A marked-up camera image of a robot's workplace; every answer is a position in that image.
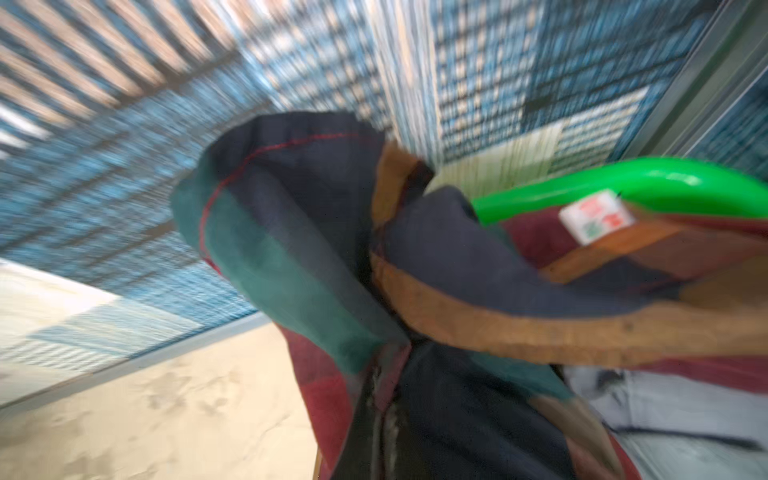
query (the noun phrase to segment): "metal window frame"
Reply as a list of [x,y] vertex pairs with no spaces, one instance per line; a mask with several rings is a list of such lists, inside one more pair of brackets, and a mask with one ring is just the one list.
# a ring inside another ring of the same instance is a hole
[[768,70],[768,2],[724,2],[621,159],[684,157]]

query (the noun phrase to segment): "white tag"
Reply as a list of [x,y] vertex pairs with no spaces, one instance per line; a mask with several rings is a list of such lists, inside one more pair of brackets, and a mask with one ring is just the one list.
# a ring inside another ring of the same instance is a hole
[[560,210],[560,221],[581,245],[589,245],[634,223],[632,215],[611,190],[599,191]]

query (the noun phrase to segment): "beige wall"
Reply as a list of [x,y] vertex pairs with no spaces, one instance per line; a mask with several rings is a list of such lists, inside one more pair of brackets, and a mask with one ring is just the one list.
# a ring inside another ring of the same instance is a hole
[[304,480],[315,454],[273,324],[31,412],[0,412],[8,480]]

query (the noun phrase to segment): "seam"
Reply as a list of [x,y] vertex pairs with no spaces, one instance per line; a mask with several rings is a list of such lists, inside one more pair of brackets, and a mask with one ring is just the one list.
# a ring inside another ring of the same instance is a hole
[[200,255],[203,257],[203,261],[205,261],[205,263],[210,265],[211,268],[216,270],[216,272],[219,275],[223,276],[218,265],[216,265],[213,259],[210,258],[210,253],[208,252],[208,249],[205,246],[205,226],[208,222],[208,217],[210,216],[210,210],[216,203],[216,199],[219,197],[219,195],[221,195],[221,192],[223,192],[224,188],[226,188],[227,185],[231,184],[232,182],[234,182],[235,180],[243,176],[243,173],[245,173],[246,167],[254,158],[270,151],[281,150],[288,147],[295,147],[298,145],[309,144],[314,141],[333,140],[336,138],[345,138],[345,137],[359,137],[359,134],[353,133],[353,132],[344,132],[339,134],[311,135],[309,137],[300,138],[298,140],[289,140],[287,142],[283,142],[282,144],[259,147],[256,150],[252,151],[247,157],[245,157],[243,161],[240,162],[240,165],[238,165],[237,168],[232,171],[232,173],[227,175],[226,178],[224,178],[221,182],[219,182],[219,184],[216,186],[216,189],[214,189],[214,192],[210,195],[210,197],[208,197],[208,201],[205,203],[205,207],[203,207],[203,213],[202,215],[200,215],[200,223],[197,228],[198,250],[200,250]]

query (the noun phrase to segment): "green handle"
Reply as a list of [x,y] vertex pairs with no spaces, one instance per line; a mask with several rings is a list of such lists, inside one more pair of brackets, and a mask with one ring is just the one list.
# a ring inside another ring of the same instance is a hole
[[679,158],[642,158],[584,170],[472,201],[483,224],[610,188],[649,210],[768,217],[768,185],[729,168]]

